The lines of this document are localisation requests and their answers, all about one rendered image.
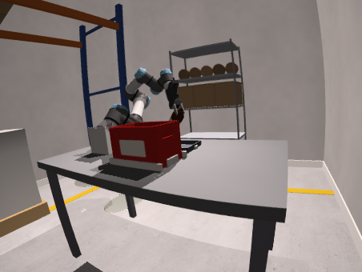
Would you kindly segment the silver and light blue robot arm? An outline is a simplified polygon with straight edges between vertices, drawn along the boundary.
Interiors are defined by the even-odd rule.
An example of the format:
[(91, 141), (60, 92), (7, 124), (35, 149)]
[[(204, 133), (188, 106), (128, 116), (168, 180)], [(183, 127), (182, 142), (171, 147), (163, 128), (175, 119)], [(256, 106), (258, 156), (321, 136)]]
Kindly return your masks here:
[[(131, 114), (128, 109), (120, 104), (114, 104), (108, 111), (103, 121), (96, 127), (105, 126), (108, 130), (110, 127), (119, 126), (132, 122), (142, 122), (143, 109), (148, 107), (150, 98), (143, 92), (138, 90), (141, 84), (145, 83), (150, 87), (152, 94), (157, 95), (164, 90), (164, 83), (173, 80), (170, 70), (165, 69), (160, 72), (160, 78), (157, 79), (143, 68), (139, 68), (135, 74), (135, 78), (131, 83), (125, 86), (126, 97), (133, 102)], [(146, 109), (145, 108), (145, 109)], [(140, 116), (141, 115), (141, 116)]]

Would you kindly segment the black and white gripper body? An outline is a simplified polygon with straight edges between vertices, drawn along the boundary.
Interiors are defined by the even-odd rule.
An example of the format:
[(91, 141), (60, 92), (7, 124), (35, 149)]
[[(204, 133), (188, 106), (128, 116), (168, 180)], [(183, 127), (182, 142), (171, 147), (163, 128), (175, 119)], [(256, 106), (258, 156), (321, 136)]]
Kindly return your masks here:
[(167, 95), (167, 100), (169, 101), (170, 109), (173, 107), (173, 104), (175, 104), (176, 108), (178, 109), (180, 103), (182, 103), (182, 101), (179, 99), (179, 93), (177, 91), (179, 87), (178, 80), (173, 78), (173, 81), (165, 82), (163, 86)]

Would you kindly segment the red plastic crate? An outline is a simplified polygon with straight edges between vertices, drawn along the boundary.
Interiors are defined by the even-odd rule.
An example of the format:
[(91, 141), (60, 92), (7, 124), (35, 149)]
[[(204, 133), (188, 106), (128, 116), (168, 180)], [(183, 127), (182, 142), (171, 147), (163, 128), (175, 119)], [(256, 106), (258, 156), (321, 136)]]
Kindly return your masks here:
[[(137, 127), (129, 127), (137, 126)], [(113, 158), (153, 162), (182, 156), (179, 121), (133, 122), (109, 128)]]

